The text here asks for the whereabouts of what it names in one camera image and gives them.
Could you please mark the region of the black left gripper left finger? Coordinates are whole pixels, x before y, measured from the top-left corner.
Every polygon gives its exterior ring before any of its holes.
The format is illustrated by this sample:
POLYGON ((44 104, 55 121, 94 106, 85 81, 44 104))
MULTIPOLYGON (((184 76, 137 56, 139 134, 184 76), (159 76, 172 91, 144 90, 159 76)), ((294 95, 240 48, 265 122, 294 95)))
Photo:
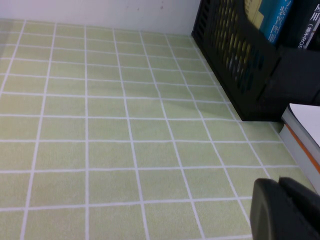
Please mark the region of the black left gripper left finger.
POLYGON ((255 180, 250 207, 254 240, 298 240, 299 220, 298 208, 276 181, 255 180))

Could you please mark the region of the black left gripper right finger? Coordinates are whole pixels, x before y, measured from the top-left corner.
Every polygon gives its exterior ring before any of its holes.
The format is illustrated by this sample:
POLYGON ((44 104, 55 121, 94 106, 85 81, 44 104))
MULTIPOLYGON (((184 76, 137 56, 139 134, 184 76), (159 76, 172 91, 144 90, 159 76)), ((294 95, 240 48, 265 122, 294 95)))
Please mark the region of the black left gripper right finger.
POLYGON ((320 239, 320 196, 290 177, 280 177, 279 185, 303 216, 309 233, 306 240, 320 239))

